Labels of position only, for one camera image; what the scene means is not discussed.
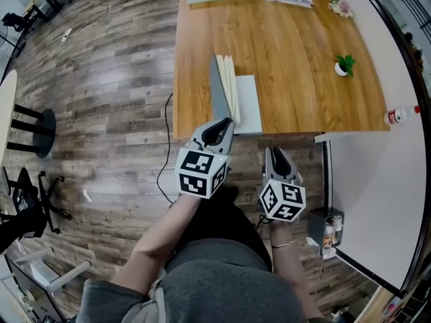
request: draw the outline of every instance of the person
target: person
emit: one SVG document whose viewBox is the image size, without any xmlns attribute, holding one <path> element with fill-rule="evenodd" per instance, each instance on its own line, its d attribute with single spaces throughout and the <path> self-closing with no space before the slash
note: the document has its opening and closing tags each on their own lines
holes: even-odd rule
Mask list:
<svg viewBox="0 0 431 323">
<path fill-rule="evenodd" d="M 75 321 L 328 322 L 309 294 L 288 225 L 269 225 L 272 272 L 237 196 L 225 186 L 209 200 L 182 194 L 110 282 L 86 281 Z"/>
</svg>

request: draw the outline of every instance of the floor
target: floor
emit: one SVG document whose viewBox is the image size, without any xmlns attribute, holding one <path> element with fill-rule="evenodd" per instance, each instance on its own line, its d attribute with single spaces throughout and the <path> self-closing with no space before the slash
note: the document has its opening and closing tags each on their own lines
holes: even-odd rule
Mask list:
<svg viewBox="0 0 431 323">
<path fill-rule="evenodd" d="M 102 15 L 105 4 L 109 6 L 106 15 L 59 48 L 67 28 L 79 30 Z M 84 281 L 109 280 L 141 234 L 168 209 L 156 177 L 168 154 L 164 105 L 172 93 L 177 6 L 178 0 L 76 0 L 30 33 L 19 62 L 13 64 L 18 70 L 18 103 L 35 110 L 53 109 L 57 138 L 47 158 L 17 151 L 9 158 L 7 152 L 3 165 L 10 169 L 11 178 L 18 176 L 22 166 L 33 180 L 41 170 L 48 179 L 65 176 L 55 203 L 73 215 L 71 221 L 58 220 L 60 235 L 46 231 L 42 238 L 21 244 L 26 252 L 52 246 L 54 253 L 46 262 L 58 273 L 84 260 L 92 263 L 57 296 L 67 316 L 79 309 Z M 167 119 L 172 130 L 172 101 Z M 292 231 L 311 292 L 328 316 L 335 304 L 362 300 L 376 285 L 338 259 L 325 261 L 320 279 L 317 250 L 305 240 L 308 212 L 323 205 L 322 151 L 313 137 L 235 138 L 228 181 L 240 188 L 238 206 L 256 221 L 264 148 L 279 145 L 292 156 L 304 177 L 308 205 Z M 30 134 L 21 131 L 10 139 L 31 143 Z M 172 142 L 168 165 L 160 176 L 171 199 L 176 197 L 173 167 L 184 144 Z M 11 211 L 10 198 L 3 193 L 0 207 Z M 259 231 L 268 244 L 267 226 Z M 18 256 L 17 244 L 9 253 Z"/>
</svg>

